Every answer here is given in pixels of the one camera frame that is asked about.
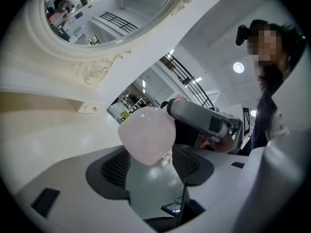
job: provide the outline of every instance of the woman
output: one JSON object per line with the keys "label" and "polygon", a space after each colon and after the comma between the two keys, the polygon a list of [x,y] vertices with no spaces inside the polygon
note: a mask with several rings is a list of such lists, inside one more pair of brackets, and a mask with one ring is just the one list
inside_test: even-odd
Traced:
{"label": "woman", "polygon": [[266,146],[275,136],[288,133],[272,95],[294,69],[306,41],[294,27],[269,24],[263,20],[254,20],[249,29],[244,25],[239,27],[236,44],[239,46],[244,40],[248,40],[250,53],[258,56],[262,91],[252,137],[239,152],[242,155],[249,155],[252,149]]}

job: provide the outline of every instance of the black railing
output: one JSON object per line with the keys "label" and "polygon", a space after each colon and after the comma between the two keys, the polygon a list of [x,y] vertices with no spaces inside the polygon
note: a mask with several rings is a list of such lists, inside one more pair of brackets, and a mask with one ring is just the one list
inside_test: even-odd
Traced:
{"label": "black railing", "polygon": [[173,72],[184,86],[187,86],[189,91],[196,97],[203,107],[209,108],[213,106],[213,103],[203,88],[174,56],[168,53],[160,59],[160,62]]}
{"label": "black railing", "polygon": [[123,29],[124,31],[131,33],[138,29],[134,24],[128,22],[127,20],[122,19],[112,13],[106,12],[105,14],[100,16],[101,18],[111,22],[119,27],[119,29]]}

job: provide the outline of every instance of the green object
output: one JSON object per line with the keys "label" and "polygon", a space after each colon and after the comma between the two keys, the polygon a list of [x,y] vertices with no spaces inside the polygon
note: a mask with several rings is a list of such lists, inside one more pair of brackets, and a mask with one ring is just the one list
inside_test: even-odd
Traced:
{"label": "green object", "polygon": [[125,119],[127,119],[131,114],[128,113],[128,111],[123,111],[121,113],[121,117],[124,117]]}

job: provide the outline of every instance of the gray robotic arm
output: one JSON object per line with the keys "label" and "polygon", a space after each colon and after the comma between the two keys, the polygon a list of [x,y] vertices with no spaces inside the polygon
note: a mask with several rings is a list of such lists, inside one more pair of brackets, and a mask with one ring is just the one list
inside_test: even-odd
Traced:
{"label": "gray robotic arm", "polygon": [[215,148],[215,143],[221,142],[228,131],[231,131],[231,135],[235,134],[235,138],[229,153],[236,154],[240,150],[243,142],[242,121],[240,119],[179,99],[169,101],[167,112],[176,120],[208,135],[213,148]]}

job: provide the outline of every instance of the white machine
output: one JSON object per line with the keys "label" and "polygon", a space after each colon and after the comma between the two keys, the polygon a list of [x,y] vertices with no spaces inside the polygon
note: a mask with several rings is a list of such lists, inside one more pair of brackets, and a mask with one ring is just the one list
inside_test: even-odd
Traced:
{"label": "white machine", "polygon": [[[301,86],[310,87],[306,59],[310,60],[309,49],[280,90],[293,89],[288,82],[297,87],[295,78],[301,73],[307,82],[299,80]],[[279,109],[280,93],[275,94]],[[296,97],[292,109],[311,102],[310,96],[301,100]],[[290,120],[287,110],[284,118]],[[170,101],[168,113],[214,141],[231,127],[237,134],[233,150],[241,144],[238,119],[181,100]],[[125,190],[130,154],[123,146],[60,161],[23,187],[16,199],[33,222],[52,233],[262,232],[286,209],[307,176],[311,131],[306,123],[300,120],[302,131],[276,137],[248,157],[174,145],[173,166],[185,185],[178,217],[143,221],[131,209],[131,195]]]}

